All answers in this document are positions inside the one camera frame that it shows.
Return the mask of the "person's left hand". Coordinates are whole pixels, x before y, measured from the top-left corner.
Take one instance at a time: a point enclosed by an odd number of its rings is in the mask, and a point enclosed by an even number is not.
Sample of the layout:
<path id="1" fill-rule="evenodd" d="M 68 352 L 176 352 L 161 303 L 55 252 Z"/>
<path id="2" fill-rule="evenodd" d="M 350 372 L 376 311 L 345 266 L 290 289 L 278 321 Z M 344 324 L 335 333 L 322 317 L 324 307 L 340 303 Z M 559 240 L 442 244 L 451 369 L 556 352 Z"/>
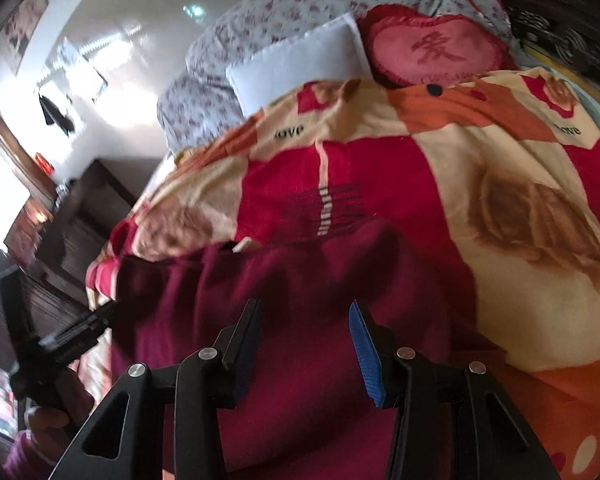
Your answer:
<path id="1" fill-rule="evenodd" d="M 86 391 L 74 370 L 64 370 L 58 377 L 65 407 L 35 406 L 26 413 L 27 438 L 34 452 L 47 463 L 56 463 L 72 441 L 66 427 L 73 422 L 80 428 L 94 408 L 94 398 Z"/>

